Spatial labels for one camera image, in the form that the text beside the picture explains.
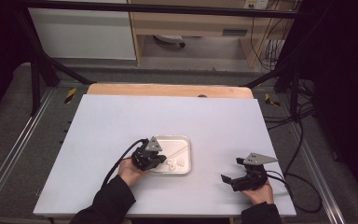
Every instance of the floor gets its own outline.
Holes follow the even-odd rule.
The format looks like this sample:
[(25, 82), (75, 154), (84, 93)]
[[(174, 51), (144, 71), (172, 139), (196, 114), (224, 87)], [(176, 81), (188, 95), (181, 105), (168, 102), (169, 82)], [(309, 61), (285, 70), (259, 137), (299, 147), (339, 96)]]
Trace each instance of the floor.
[[(63, 61), (80, 75), (99, 82), (239, 86), (267, 72), (261, 66), (252, 69), (248, 67), (239, 48), (239, 41), (235, 38), (188, 37), (185, 41), (186, 47), (181, 49), (149, 36), (145, 43), (144, 59), (139, 66), (108, 61)], [(20, 67), (0, 103), (0, 167), (7, 155), (10, 155), (10, 150), (30, 119), (32, 92), (29, 74), (28, 66)], [(59, 75), (62, 83), (58, 88), (45, 89), (46, 92), (51, 92), (51, 100), (36, 128), (31, 130), (29, 138), (24, 140), (21, 154), (17, 155), (15, 165), (9, 170), (10, 175), (2, 180), (6, 184), (0, 189), (0, 223), (46, 223), (43, 217), (32, 214), (37, 195), (46, 182), (80, 97), (88, 88), (64, 74)], [(255, 98), (259, 100), (265, 117), (286, 117), (282, 106), (282, 100), (286, 96), (275, 94), (271, 88), (274, 82), (273, 78), (253, 89)], [(71, 104), (64, 104), (68, 91), (73, 87), (76, 88), (75, 97)], [(266, 93), (276, 104), (266, 104)], [(301, 96), (300, 103), (307, 102), (307, 98)], [(302, 123), (306, 145), (317, 161), (345, 223), (358, 223), (358, 185), (351, 172), (345, 164), (333, 160), (332, 151), (317, 117), (308, 116)], [(292, 125), (288, 123), (269, 131), (282, 169), (287, 166), (298, 145), (295, 126)], [(303, 153), (295, 159), (291, 172), (312, 182)], [(287, 181), (292, 186), (296, 204), (309, 210), (318, 206), (318, 198), (313, 189), (292, 177), (288, 177)], [(287, 217), (283, 221), (334, 223), (327, 214), (323, 208), (315, 214), (297, 210), (296, 217)]]

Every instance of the person's left hand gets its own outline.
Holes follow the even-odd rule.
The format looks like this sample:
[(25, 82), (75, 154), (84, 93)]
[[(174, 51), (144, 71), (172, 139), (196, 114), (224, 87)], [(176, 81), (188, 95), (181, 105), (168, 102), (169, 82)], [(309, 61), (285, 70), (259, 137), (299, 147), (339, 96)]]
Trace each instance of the person's left hand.
[(118, 175), (131, 187), (144, 175), (149, 174), (150, 171), (139, 170), (133, 163), (132, 159), (123, 160), (118, 166)]

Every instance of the metal plate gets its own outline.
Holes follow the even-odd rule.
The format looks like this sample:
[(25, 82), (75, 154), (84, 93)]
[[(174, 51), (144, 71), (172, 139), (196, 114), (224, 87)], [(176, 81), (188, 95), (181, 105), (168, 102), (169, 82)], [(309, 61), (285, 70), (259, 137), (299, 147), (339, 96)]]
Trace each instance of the metal plate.
[(164, 175), (185, 175), (191, 170), (190, 141), (181, 135), (156, 135), (167, 160), (150, 171)]

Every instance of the metal rail on floor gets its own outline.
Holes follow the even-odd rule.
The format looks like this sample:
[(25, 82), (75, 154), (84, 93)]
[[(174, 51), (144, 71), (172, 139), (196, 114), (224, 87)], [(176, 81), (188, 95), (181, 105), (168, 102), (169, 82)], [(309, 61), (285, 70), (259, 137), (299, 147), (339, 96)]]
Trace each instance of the metal rail on floor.
[[(284, 93), (279, 93), (278, 97), (285, 113), (287, 114), (287, 116), (290, 117), (290, 106), (288, 97)], [(295, 132), (296, 139), (299, 142), (301, 135), (299, 124), (292, 122), (291, 125)], [(303, 156), (304, 162), (308, 167), (308, 170), (310, 171), (310, 176), (313, 180), (313, 183), (321, 194), (321, 197), (324, 202), (324, 210), (326, 211), (330, 222), (333, 224), (344, 224), (344, 217), (339, 210), (336, 200), (334, 199), (333, 193), (328, 187), (328, 184), (324, 178), (324, 174), (322, 173), (318, 163), (312, 156), (310, 146), (308, 145), (307, 140), (305, 138), (303, 138), (302, 141), (301, 154)]]
[(22, 130), (19, 138), (17, 139), (16, 143), (14, 144), (13, 148), (10, 150), (7, 158), (5, 159), (4, 163), (0, 168), (0, 191), (5, 185), (11, 171), (13, 170), (14, 166), (16, 165), (17, 160), (19, 159), (22, 151), (24, 150), (25, 146), (28, 143), (28, 140), (31, 138), (34, 129), (42, 118), (50, 98), (55, 91), (55, 88), (48, 88), (43, 95), (41, 100), (41, 106), (39, 110), (35, 113), (33, 117), (30, 117), (27, 124), (25, 125), (24, 129)]

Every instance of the black jacket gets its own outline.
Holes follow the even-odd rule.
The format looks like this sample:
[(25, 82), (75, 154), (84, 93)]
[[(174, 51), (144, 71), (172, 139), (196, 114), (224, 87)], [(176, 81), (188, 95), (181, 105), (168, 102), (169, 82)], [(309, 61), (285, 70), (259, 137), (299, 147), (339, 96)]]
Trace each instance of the black jacket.
[[(92, 205), (75, 215), (70, 224), (119, 224), (135, 203), (135, 198), (120, 176), (95, 195)], [(277, 224), (281, 218), (275, 204), (261, 203), (242, 211), (242, 224)]]

